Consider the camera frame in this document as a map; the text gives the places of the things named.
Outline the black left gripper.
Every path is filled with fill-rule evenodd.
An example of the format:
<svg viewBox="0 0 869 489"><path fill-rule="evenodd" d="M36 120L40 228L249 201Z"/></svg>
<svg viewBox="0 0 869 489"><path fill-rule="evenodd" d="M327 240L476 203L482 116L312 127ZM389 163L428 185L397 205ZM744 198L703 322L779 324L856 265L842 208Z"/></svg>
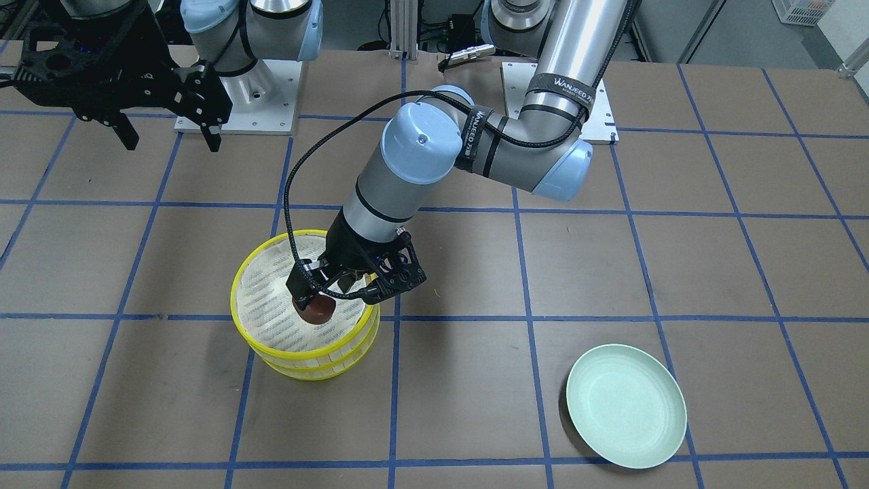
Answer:
<svg viewBox="0 0 869 489"><path fill-rule="evenodd" d="M325 234L326 244L316 259L302 259L296 235L289 227L288 241L294 259L286 288L292 299L325 294L340 300L363 300L363 289L375 278L366 274L361 247L372 241L357 234L341 211Z"/></svg>

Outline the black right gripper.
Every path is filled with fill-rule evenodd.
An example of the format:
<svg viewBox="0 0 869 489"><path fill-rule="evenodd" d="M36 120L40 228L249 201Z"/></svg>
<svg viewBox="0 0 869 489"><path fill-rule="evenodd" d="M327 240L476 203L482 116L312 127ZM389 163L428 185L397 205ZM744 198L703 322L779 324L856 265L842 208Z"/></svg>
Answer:
<svg viewBox="0 0 869 489"><path fill-rule="evenodd" d="M127 109L164 108L198 127L210 152L231 115L211 60L183 67L146 1L41 1L28 22L14 88L35 105L71 109L111 128L127 151L140 141Z"/></svg>

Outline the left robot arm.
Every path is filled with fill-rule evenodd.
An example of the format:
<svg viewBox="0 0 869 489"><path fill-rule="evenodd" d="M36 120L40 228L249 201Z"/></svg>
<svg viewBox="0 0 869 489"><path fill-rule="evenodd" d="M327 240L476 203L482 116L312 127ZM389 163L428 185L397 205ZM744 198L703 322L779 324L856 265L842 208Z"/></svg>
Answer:
<svg viewBox="0 0 869 489"><path fill-rule="evenodd" d="M593 151L583 140L600 80L638 1L485 1L481 33L497 48L535 58L516 118L474 103L455 86L405 92L356 179L316 259L286 279L296 312L325 322L337 300L378 304L425 281L404 226L457 169L569 201Z"/></svg>

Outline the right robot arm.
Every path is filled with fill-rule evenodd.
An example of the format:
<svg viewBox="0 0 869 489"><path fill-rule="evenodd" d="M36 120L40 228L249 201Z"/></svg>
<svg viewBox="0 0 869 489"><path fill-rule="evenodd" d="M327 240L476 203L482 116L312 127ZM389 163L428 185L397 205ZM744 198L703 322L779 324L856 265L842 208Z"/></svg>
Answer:
<svg viewBox="0 0 869 489"><path fill-rule="evenodd" d="M2 86L41 107L71 109L114 131L128 151L139 135L127 109L167 109L199 130L208 148L221 131L289 133L294 93L286 66L317 59L319 1L183 1L184 30L198 52L177 64L146 1L43 1L46 22L25 28L18 65Z"/></svg>

